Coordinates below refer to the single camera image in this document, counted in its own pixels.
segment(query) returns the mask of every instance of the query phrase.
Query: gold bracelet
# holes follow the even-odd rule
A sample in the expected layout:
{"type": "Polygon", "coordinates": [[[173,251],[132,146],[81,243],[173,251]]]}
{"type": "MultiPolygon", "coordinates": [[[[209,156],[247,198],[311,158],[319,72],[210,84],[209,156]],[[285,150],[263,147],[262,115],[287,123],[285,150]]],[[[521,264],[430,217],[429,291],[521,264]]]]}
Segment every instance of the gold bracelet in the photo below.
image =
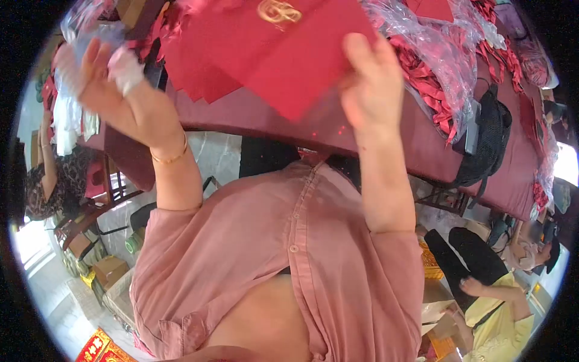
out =
{"type": "Polygon", "coordinates": [[[169,160],[161,160],[160,158],[158,158],[157,156],[155,156],[153,154],[153,151],[151,151],[151,157],[153,157],[153,160],[159,162],[160,164],[169,164],[169,163],[173,163],[173,162],[177,161],[178,159],[180,159],[181,157],[183,157],[185,152],[187,152],[187,147],[189,146],[189,144],[187,143],[187,134],[184,131],[183,131],[183,137],[185,138],[185,142],[183,143],[183,152],[181,152],[180,155],[173,157],[172,159],[169,159],[169,160]]]}

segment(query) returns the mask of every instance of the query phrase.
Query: cap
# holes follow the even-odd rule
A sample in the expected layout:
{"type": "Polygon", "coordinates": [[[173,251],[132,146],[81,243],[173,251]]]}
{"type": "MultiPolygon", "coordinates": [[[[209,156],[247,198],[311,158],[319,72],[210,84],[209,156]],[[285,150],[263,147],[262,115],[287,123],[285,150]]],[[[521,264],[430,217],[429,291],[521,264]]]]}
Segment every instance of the cap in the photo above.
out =
{"type": "Polygon", "coordinates": [[[556,237],[553,238],[553,240],[551,241],[551,257],[549,258],[549,260],[547,260],[545,262],[545,266],[547,267],[547,274],[551,273],[551,270],[553,270],[553,267],[555,266],[555,264],[557,263],[557,260],[559,259],[559,253],[561,251],[561,246],[559,245],[559,240],[557,240],[556,237]]]}

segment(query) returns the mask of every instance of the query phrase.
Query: red tablecloth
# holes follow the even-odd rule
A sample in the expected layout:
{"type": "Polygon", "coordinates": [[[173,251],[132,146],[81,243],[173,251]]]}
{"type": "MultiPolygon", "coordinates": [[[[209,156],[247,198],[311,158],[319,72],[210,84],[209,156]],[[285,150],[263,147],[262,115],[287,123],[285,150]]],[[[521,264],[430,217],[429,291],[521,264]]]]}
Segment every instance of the red tablecloth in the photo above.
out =
{"type": "MultiPolygon", "coordinates": [[[[533,172],[538,158],[520,123],[519,97],[505,72],[499,85],[498,98],[511,111],[513,124],[503,165],[489,178],[481,204],[499,209],[520,220],[528,220],[533,205],[533,172]]],[[[489,67],[478,58],[478,77],[490,81],[489,67]]],[[[538,88],[523,80],[526,94],[535,105],[536,117],[541,116],[541,98],[538,88]]],[[[488,88],[479,80],[475,98],[488,88]]],[[[170,82],[167,94],[174,100],[180,121],[186,130],[203,129],[242,136],[268,136],[280,141],[337,153],[356,154],[357,146],[352,128],[340,106],[336,90],[329,91],[299,123],[291,123],[251,91],[241,88],[218,101],[207,104],[204,100],[193,102],[183,91],[176,92],[170,82]]],[[[401,121],[401,134],[408,172],[436,181],[452,182],[462,160],[462,155],[451,147],[434,128],[433,122],[420,109],[407,92],[401,121]]],[[[479,185],[463,191],[474,196],[479,185]]]]}

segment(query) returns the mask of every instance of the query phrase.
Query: black pants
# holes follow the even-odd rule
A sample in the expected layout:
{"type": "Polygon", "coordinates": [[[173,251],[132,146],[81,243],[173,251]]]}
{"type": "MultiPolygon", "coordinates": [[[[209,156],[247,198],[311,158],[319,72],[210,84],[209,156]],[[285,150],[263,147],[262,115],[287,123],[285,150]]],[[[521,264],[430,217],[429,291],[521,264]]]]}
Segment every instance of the black pants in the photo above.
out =
{"type": "Polygon", "coordinates": [[[463,312],[466,312],[477,297],[472,297],[460,289],[460,279],[472,276],[482,284],[491,286],[508,273],[501,258],[476,233],[466,228],[452,228],[448,241],[464,259],[468,270],[438,231],[430,230],[424,236],[424,241],[442,269],[450,291],[463,312]]]}
{"type": "MultiPolygon", "coordinates": [[[[299,159],[298,150],[294,146],[265,138],[243,137],[239,177],[279,171],[299,159]]],[[[331,155],[326,163],[346,176],[358,191],[361,190],[362,179],[358,158],[331,155]]]]}

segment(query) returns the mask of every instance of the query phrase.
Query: black backpack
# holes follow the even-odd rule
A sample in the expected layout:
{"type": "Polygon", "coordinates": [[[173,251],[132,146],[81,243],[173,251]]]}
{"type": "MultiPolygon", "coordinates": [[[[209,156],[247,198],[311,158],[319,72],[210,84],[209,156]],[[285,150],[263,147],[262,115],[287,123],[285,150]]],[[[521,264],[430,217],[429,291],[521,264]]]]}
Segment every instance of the black backpack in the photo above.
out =
{"type": "Polygon", "coordinates": [[[493,83],[481,98],[481,114],[476,120],[477,150],[474,155],[464,155],[453,182],[454,187],[468,187],[482,180],[476,197],[468,205],[469,209],[475,206],[484,193],[487,178],[501,167],[507,149],[512,117],[508,108],[497,99],[497,90],[497,85],[493,83]]]}

